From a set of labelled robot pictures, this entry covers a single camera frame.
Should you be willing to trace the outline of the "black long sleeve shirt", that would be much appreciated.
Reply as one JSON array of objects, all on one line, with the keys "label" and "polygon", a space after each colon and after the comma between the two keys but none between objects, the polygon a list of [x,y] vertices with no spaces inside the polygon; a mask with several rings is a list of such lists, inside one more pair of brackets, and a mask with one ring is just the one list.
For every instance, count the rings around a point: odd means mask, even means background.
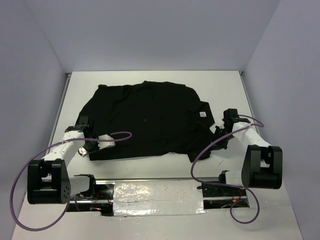
[{"label": "black long sleeve shirt", "polygon": [[93,118],[95,134],[117,138],[114,147],[90,153],[91,161],[177,153],[193,162],[208,159],[214,150],[210,105],[183,84],[99,85],[80,115]]}]

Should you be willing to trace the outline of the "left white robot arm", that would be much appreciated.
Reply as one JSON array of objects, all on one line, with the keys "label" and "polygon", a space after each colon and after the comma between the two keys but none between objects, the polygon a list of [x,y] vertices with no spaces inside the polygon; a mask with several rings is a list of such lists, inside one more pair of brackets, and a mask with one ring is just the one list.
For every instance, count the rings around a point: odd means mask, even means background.
[{"label": "left white robot arm", "polygon": [[98,150],[93,133],[94,120],[90,116],[80,116],[74,126],[69,126],[61,140],[62,144],[51,148],[42,159],[32,160],[27,166],[27,200],[30,204],[66,204],[77,193],[86,199],[98,194],[98,186],[92,183],[92,176],[79,174],[70,179],[67,166],[79,154],[84,157],[90,151]]}]

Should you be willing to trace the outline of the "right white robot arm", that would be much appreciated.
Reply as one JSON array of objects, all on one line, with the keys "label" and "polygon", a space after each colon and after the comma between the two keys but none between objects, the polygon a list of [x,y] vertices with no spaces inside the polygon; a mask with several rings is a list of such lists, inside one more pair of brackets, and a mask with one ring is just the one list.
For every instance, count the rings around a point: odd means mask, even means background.
[{"label": "right white robot arm", "polygon": [[280,189],[283,177],[283,150],[265,141],[254,126],[264,125],[252,117],[238,114],[235,108],[223,112],[223,127],[216,127],[212,150],[227,149],[232,139],[237,139],[245,149],[241,169],[241,183],[246,188]]}]

